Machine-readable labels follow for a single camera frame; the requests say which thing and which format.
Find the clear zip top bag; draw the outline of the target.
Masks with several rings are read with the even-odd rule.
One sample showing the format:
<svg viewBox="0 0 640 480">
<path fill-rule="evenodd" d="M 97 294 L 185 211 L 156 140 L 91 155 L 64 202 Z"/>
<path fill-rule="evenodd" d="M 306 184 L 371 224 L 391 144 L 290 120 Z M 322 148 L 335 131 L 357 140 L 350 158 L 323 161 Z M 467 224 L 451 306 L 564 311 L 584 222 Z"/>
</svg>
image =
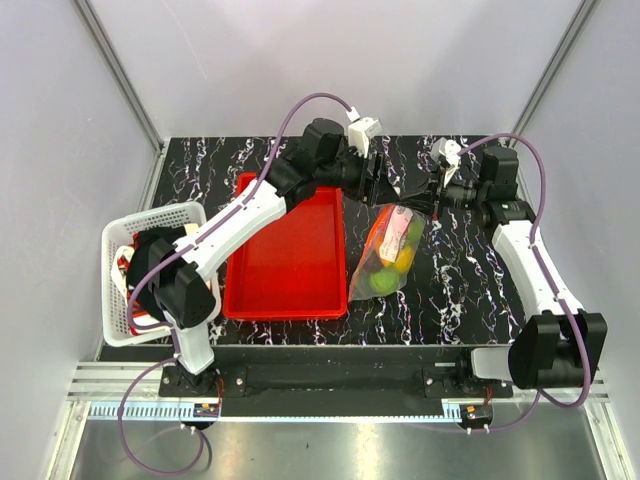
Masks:
<svg viewBox="0 0 640 480">
<path fill-rule="evenodd" d="M 384 268 L 394 269 L 393 263 L 398 253 L 405 247 L 414 249 L 416 256 L 420 241 L 417 244 L 411 244 L 406 241 L 407 230 L 411 222 L 423 223 L 425 229 L 426 221 L 418 212 L 407 207 L 396 205 L 389 205 L 382 209 L 371 227 L 371 229 L 375 225 L 384 225 L 387 227 L 384 242 L 380 247 L 380 256 L 368 250 L 366 240 L 360 261 L 351 277 L 348 295 L 349 301 L 361 301 L 389 296 L 378 296 L 372 292 L 369 285 L 369 275 Z M 400 281 L 396 292 L 406 285 L 409 271 L 405 274 L 398 273 Z"/>
</svg>

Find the red fake apple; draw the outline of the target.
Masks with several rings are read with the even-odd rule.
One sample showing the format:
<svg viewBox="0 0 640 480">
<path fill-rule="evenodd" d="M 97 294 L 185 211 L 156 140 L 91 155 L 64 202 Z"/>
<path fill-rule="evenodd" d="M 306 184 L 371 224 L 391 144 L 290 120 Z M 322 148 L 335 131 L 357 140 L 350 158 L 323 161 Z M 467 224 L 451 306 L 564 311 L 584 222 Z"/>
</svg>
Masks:
<svg viewBox="0 0 640 480">
<path fill-rule="evenodd" d="M 375 225 L 367 238 L 367 248 L 375 255 L 380 256 L 380 247 L 384 242 L 387 227 L 384 225 Z"/>
</svg>

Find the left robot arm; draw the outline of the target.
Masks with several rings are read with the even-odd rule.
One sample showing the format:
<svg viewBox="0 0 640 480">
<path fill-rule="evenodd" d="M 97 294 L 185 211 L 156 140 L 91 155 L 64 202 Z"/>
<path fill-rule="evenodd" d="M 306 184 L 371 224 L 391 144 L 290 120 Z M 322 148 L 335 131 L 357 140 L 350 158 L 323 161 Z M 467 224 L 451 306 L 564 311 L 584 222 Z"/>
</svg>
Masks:
<svg viewBox="0 0 640 480">
<path fill-rule="evenodd" d="M 372 138 L 381 130 L 380 121 L 371 117 L 347 127 L 316 118 L 284 150 L 274 149 L 258 177 L 195 232 L 172 243 L 158 238 L 149 245 L 149 270 L 136 283 L 128 304 L 133 306 L 141 291 L 150 292 L 170 330 L 181 384 L 190 393 L 203 396 L 215 386 L 207 325 L 220 312 L 214 282 L 223 262 L 320 187 L 337 188 L 367 205 L 397 200 L 382 158 L 370 151 Z"/>
</svg>

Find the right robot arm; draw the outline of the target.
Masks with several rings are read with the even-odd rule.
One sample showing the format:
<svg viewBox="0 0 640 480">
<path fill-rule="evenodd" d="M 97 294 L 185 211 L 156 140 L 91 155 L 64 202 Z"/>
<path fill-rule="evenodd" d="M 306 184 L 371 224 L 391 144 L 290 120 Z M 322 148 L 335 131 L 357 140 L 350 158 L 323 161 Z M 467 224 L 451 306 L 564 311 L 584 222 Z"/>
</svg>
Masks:
<svg viewBox="0 0 640 480">
<path fill-rule="evenodd" d="M 476 180 L 457 182 L 462 147 L 439 139 L 431 150 L 428 180 L 403 205 L 436 218 L 444 208 L 472 210 L 502 259 L 521 298 L 526 324 L 508 347 L 476 348 L 454 371 L 454 384 L 476 396 L 490 380 L 521 390 L 579 388 L 589 391 L 607 335 L 599 313 L 587 312 L 548 254 L 539 223 L 542 211 L 519 198 L 516 151 L 490 145 L 481 152 Z"/>
</svg>

